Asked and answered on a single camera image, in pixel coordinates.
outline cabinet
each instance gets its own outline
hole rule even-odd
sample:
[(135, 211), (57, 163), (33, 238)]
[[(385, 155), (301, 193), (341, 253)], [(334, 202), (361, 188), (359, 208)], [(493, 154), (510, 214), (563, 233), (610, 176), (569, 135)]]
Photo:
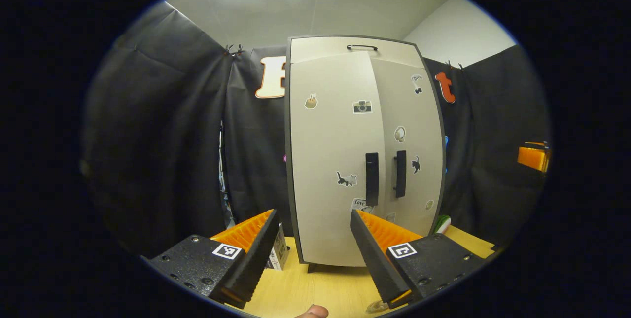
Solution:
[(437, 91), (414, 44), (291, 37), (285, 81), (290, 208), (300, 262), (365, 266), (351, 210), (425, 236), (445, 174)]

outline table surface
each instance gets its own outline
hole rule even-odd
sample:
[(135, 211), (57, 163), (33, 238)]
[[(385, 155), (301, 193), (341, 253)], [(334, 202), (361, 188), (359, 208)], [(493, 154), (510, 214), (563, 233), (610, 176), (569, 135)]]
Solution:
[[(453, 226), (444, 235), (482, 258), (493, 253), (493, 244)], [(265, 269), (252, 300), (239, 311), (264, 318), (294, 318), (311, 304), (326, 307), (331, 318), (371, 318), (396, 311), (366, 313), (370, 304), (381, 300), (367, 268), (319, 265), (307, 274), (307, 265), (298, 262), (294, 238), (285, 240), (291, 249), (283, 270)]]

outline white wall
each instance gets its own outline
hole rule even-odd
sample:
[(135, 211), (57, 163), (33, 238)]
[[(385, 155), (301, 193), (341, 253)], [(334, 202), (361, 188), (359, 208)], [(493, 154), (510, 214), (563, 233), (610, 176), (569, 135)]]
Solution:
[(425, 58), (469, 66), (516, 44), (503, 27), (468, 0), (448, 0), (424, 19), (405, 41)]

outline black handle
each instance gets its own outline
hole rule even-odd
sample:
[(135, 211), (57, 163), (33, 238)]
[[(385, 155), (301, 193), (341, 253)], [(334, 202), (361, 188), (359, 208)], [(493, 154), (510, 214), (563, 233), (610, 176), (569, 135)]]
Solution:
[(379, 154), (366, 153), (366, 206), (379, 203)]
[(351, 48), (353, 48), (353, 47), (367, 47), (367, 48), (372, 48), (372, 50), (374, 50), (374, 51), (376, 51), (376, 50), (377, 50), (377, 47), (375, 47), (375, 46), (365, 46), (365, 45), (363, 45), (363, 44), (349, 44), (349, 45), (347, 46), (347, 50), (349, 50), (349, 49), (351, 49)]
[(406, 179), (406, 164), (408, 163), (407, 154), (405, 151), (398, 151), (394, 157), (396, 160), (396, 197), (403, 197), (405, 195), (405, 179)]

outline ceiling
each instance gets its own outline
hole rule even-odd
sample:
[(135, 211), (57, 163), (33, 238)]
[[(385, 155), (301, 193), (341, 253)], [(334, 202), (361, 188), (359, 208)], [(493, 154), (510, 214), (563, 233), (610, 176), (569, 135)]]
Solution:
[(447, 0), (167, 0), (222, 46), (286, 44), (293, 35), (404, 39)]

